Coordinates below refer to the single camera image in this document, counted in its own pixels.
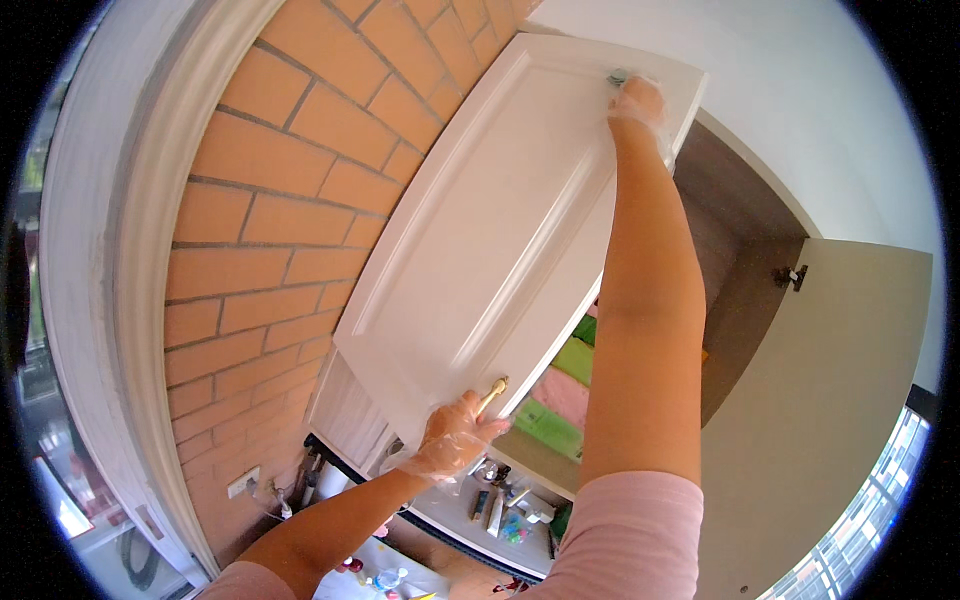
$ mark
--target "window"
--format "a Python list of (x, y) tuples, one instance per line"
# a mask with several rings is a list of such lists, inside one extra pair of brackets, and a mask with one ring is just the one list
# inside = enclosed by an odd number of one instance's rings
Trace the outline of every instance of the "window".
[(810, 553), (757, 600), (837, 600), (869, 564), (897, 520), (930, 425), (904, 407), (870, 476)]

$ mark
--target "forearm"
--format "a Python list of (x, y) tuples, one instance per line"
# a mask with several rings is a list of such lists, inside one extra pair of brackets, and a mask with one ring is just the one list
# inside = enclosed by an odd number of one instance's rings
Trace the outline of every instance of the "forearm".
[(627, 470), (699, 484), (703, 276), (653, 136), (619, 125), (581, 485)]
[(359, 548), (402, 504), (433, 485), (394, 469), (297, 513), (238, 560), (260, 563), (310, 598), (321, 578)]
[(613, 139), (616, 211), (600, 311), (608, 321), (679, 319), (696, 326), (691, 317), (706, 312), (703, 275), (676, 185), (645, 126), (622, 124)]

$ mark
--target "white wall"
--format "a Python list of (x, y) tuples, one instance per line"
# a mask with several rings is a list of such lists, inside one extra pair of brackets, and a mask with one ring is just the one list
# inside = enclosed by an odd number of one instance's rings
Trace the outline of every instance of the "white wall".
[(934, 254), (915, 382), (937, 391), (944, 262), (933, 189), (900, 96), (838, 4), (546, 0), (530, 20), (704, 69), (703, 108), (773, 170), (824, 237)]

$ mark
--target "cabinet hinge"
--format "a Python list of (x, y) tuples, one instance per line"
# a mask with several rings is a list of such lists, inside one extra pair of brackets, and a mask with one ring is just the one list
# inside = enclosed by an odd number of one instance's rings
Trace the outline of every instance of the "cabinet hinge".
[(793, 283), (793, 291), (799, 292), (800, 288), (804, 285), (804, 278), (806, 277), (806, 265), (803, 265), (798, 271), (794, 271), (790, 267), (774, 269), (773, 276), (774, 283), (777, 284), (777, 287), (786, 288), (786, 286)]

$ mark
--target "pink shirt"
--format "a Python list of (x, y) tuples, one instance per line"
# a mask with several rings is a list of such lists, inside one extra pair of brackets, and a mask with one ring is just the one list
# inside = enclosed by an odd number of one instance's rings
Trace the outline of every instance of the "pink shirt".
[[(601, 477), (577, 494), (560, 556), (524, 600), (567, 598), (686, 600), (697, 590), (697, 546), (704, 495), (669, 473)], [(202, 600), (295, 600), (265, 566), (233, 563)]]

